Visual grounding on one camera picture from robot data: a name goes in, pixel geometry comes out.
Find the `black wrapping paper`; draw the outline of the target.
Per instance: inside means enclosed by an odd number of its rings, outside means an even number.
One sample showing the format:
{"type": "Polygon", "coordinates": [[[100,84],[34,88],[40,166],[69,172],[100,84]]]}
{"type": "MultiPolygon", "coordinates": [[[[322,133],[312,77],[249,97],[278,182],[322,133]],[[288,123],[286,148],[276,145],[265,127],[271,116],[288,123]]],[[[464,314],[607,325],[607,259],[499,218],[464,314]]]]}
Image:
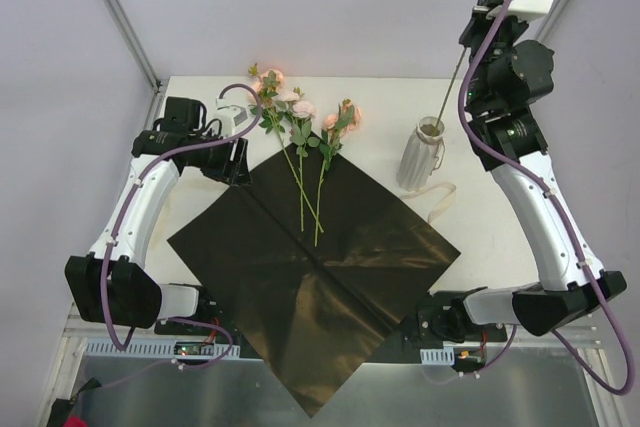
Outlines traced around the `black wrapping paper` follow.
{"type": "Polygon", "coordinates": [[[458,250],[344,157],[253,168],[169,245],[308,415],[424,299],[458,250]]]}

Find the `cream ribbon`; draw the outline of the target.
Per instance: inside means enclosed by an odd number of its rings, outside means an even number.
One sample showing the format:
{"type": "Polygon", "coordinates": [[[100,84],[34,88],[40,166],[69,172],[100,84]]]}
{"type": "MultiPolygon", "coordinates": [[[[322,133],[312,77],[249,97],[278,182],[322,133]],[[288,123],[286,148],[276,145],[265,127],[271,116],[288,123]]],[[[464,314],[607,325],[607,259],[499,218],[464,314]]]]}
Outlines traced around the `cream ribbon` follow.
{"type": "Polygon", "coordinates": [[[441,182],[402,194],[400,198],[402,200],[414,200],[419,197],[430,197],[434,203],[427,214],[426,222],[432,224],[455,203],[456,193],[457,186],[454,183],[441,182]]]}

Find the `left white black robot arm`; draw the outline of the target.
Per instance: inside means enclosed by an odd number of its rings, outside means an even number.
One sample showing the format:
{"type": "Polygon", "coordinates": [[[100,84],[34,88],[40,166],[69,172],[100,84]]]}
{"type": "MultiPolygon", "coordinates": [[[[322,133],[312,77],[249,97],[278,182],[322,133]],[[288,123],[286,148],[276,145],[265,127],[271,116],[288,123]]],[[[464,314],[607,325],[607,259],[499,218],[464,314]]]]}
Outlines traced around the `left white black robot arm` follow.
{"type": "Polygon", "coordinates": [[[210,310],[200,288],[158,284],[144,271],[151,235],[166,200],[187,167],[228,186],[246,186],[247,108],[217,99],[213,111],[196,99],[169,97],[164,115],[134,140],[125,187],[100,237],[72,256],[65,277],[80,317],[92,323],[151,328],[176,317],[188,335],[204,334],[210,310]]]}

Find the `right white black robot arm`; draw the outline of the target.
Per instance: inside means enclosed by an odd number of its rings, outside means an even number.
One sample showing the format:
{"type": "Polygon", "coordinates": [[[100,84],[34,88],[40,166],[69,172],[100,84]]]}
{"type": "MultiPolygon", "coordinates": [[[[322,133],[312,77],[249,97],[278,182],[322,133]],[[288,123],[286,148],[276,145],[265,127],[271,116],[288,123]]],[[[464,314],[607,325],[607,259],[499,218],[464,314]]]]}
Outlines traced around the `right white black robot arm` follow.
{"type": "Polygon", "coordinates": [[[450,316],[452,334],[473,341],[486,324],[520,325],[542,336],[584,317],[627,288],[608,271],[570,215],[548,145],[531,104],[553,88],[553,51],[521,40],[528,27],[515,0],[478,0],[459,42],[470,65],[458,94],[458,116],[485,171],[499,185],[524,231],[536,282],[466,293],[450,316]]]}

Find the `white ribbed ceramic vase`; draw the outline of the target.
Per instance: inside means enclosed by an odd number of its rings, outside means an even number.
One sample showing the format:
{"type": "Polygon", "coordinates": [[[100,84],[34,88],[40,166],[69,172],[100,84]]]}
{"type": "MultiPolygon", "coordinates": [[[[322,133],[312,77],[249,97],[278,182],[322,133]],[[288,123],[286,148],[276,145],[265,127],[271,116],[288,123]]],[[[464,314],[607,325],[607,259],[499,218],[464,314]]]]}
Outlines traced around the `white ribbed ceramic vase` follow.
{"type": "Polygon", "coordinates": [[[415,192],[426,186],[444,158],[444,124],[433,116],[421,118],[407,140],[396,181],[400,188],[415,192]]]}

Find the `left aluminium corner post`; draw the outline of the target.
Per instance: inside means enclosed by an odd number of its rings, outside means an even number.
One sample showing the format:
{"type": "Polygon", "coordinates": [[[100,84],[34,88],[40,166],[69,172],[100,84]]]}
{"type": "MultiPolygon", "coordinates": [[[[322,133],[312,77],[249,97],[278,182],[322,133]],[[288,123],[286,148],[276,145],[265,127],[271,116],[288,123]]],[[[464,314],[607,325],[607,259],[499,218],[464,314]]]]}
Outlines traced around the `left aluminium corner post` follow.
{"type": "Polygon", "coordinates": [[[159,91],[162,86],[162,81],[152,66],[122,2],[120,0],[102,1],[146,83],[154,92],[159,91]]]}

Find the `aluminium frame rail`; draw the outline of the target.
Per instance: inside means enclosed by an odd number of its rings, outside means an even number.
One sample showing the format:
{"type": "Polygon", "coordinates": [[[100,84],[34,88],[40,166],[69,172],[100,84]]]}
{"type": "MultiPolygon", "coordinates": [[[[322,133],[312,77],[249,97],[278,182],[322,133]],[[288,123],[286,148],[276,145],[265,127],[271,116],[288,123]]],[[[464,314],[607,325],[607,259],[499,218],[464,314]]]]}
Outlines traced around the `aluminium frame rail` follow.
{"type": "MultiPolygon", "coordinates": [[[[603,336],[592,318],[580,319],[577,323],[570,324],[559,330],[559,333],[575,348],[601,348],[603,346],[603,336]]],[[[62,336],[65,338],[106,338],[110,340],[107,328],[104,324],[90,323],[81,319],[75,303],[71,304],[69,314],[63,329],[62,336]]],[[[203,336],[193,335],[159,335],[153,329],[137,329],[132,340],[177,340],[186,339],[189,341],[203,339],[203,336]]],[[[536,337],[519,327],[516,332],[514,344],[517,347],[561,347],[562,344],[552,333],[536,337]]]]}

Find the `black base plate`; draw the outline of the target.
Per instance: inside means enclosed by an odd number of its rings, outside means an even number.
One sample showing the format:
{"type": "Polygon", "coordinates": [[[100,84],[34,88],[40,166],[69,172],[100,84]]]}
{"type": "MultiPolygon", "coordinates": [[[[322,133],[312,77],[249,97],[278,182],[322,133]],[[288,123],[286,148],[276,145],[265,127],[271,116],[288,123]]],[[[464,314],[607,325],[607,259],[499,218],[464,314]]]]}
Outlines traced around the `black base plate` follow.
{"type": "MultiPolygon", "coordinates": [[[[198,310],[194,316],[196,321],[213,321],[226,329],[232,337],[238,356],[242,359],[260,359],[259,353],[249,341],[240,333],[231,317],[224,313],[213,298],[201,287],[202,293],[198,310]]],[[[437,365],[435,355],[448,361],[444,365],[471,365],[480,367],[487,362],[487,343],[501,343],[507,341],[506,327],[502,324],[488,324],[475,326],[468,320],[463,320],[461,299],[463,293],[455,291],[440,291],[427,294],[417,304],[416,309],[397,325],[391,334],[366,359],[367,363],[382,364],[418,364],[437,365]],[[451,347],[449,344],[479,344],[476,347],[451,347]],[[454,354],[440,354],[447,349],[454,354]]],[[[202,341],[199,350],[195,347],[186,348],[189,354],[204,355],[212,349],[205,345],[228,344],[226,337],[211,329],[181,323],[156,321],[153,332],[156,335],[173,335],[179,337],[207,337],[202,341]]]]}

